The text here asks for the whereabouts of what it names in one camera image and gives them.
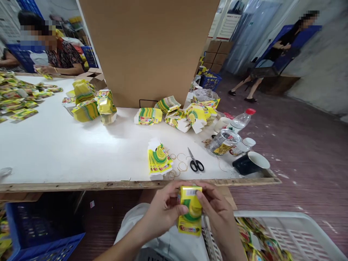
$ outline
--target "concrete floor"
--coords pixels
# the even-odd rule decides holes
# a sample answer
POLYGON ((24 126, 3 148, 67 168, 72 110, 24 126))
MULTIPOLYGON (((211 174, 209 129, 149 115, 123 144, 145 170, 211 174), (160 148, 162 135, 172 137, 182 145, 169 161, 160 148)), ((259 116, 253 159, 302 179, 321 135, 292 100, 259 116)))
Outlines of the concrete floor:
MULTIPOLYGON (((239 80, 222 74, 217 89, 218 110, 238 115, 254 108, 249 125, 240 134, 256 141, 282 180, 280 185, 232 187, 239 210, 299 211, 311 216, 348 256, 348 125, 337 117, 287 97, 257 92, 256 104, 227 91, 239 80)), ((140 191, 88 192, 83 201, 86 236, 69 260, 90 261, 110 247, 125 213, 136 205, 140 191), (95 207, 89 203, 94 200, 95 207)))

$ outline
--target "water bottle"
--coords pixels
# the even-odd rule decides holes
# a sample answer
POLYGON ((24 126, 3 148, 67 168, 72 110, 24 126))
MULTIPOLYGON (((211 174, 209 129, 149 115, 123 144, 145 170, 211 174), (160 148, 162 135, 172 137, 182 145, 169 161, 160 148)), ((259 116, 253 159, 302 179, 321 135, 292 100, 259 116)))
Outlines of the water bottle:
POLYGON ((227 125, 226 129, 230 129, 234 133, 240 132, 249 123, 251 116, 255 112, 254 109, 247 109, 244 113, 235 117, 232 122, 227 125))

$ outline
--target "black shoe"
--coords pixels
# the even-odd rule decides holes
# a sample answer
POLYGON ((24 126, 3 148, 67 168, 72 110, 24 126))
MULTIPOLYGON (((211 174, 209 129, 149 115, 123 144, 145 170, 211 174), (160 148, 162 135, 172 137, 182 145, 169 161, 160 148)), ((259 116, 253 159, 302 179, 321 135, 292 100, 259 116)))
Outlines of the black shoe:
POLYGON ((233 91, 228 91, 228 94, 232 96, 236 96, 236 92, 233 92, 233 91))
POLYGON ((247 102, 250 102, 250 103, 257 102, 257 100, 255 100, 254 98, 251 98, 251 99, 245 98, 244 100, 247 101, 247 102))

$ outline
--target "black mug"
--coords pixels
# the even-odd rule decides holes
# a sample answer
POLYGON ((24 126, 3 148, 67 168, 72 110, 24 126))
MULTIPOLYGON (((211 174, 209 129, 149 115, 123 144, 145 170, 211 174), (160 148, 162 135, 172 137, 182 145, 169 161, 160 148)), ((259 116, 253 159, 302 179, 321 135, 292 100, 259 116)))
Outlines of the black mug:
POLYGON ((256 152, 248 152, 235 160, 232 165, 241 175, 248 175, 261 169, 269 169, 270 167, 268 160, 256 152))

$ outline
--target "red bottle cap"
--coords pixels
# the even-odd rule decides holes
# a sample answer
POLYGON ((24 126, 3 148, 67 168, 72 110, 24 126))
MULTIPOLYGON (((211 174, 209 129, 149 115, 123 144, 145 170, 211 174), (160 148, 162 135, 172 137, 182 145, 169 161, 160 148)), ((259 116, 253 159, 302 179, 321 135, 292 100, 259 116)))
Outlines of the red bottle cap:
POLYGON ((246 111, 245 111, 245 113, 246 114, 249 114, 249 115, 253 115, 253 114, 255 114, 255 110, 254 109, 252 109, 252 108, 249 108, 249 109, 247 109, 246 111))

